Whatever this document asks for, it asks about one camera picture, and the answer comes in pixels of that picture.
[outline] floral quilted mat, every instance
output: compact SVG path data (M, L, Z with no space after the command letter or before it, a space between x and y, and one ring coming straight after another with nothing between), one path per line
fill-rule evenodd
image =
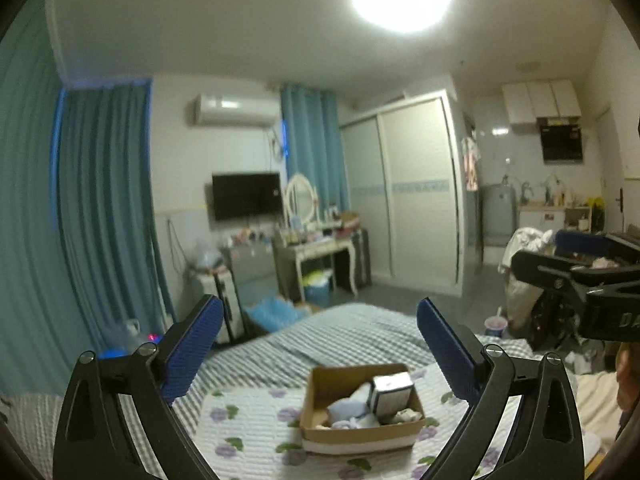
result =
M412 373L426 416L411 449L357 456L320 456L302 449L298 429L304 390L233 388L207 396L194 442L222 480L418 480L466 412L438 365ZM518 399L509 400L476 476L491 471L509 434Z

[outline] curtain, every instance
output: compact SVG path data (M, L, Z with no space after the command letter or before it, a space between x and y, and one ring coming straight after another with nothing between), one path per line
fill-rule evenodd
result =
M349 207L334 92L286 85L280 95L288 147L287 173L302 173L318 190L320 216L330 204Z
M93 346L66 272L50 152L62 85L44 0L0 41L0 393L64 394Z
M74 295L100 347L137 319L162 330L148 172L149 84L66 93L60 124L60 234Z

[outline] ceiling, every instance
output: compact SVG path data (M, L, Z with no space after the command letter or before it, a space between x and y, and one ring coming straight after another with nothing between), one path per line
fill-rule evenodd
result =
M397 34L350 0L53 0L70 81L210 73L334 89L366 99L451 72L469 96L501 83L589 71L607 0L453 0L444 20ZM516 65L539 61L533 74Z

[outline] wall-mounted tv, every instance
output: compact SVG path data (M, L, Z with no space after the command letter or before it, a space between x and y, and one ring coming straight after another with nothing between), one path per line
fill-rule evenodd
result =
M576 124L540 128L542 158L548 163L583 161L582 132Z
M213 175L213 215L216 220L281 214L279 173Z

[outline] beige fabric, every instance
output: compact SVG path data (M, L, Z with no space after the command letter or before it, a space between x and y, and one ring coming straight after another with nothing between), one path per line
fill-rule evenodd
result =
M622 410L616 400L618 383L614 373L578 375L576 404L583 431L595 433L609 450L620 428Z

